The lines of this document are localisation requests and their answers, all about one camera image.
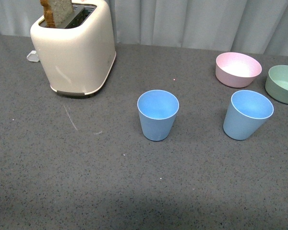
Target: white curtain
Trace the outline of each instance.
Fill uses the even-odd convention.
[[[106,0],[116,41],[288,56],[288,0]],[[39,0],[0,0],[0,34],[30,35]]]

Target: blue cup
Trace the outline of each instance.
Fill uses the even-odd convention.
[[[144,136],[153,141],[165,139],[179,110],[178,99],[164,90],[151,90],[138,99],[139,116]]]
[[[270,116],[272,103],[260,93],[240,90],[231,96],[223,129],[235,140],[245,140],[252,135]]]

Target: toast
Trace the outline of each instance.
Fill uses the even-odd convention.
[[[40,0],[49,28],[57,28],[73,12],[72,0]]]

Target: mint green bowl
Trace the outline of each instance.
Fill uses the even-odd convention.
[[[288,66],[279,65],[269,69],[265,90],[275,100],[288,104]]]

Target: toaster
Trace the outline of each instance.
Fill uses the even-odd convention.
[[[85,96],[104,85],[116,57],[113,27],[104,0],[72,0],[73,13],[58,28],[41,16],[31,39],[53,91]]]

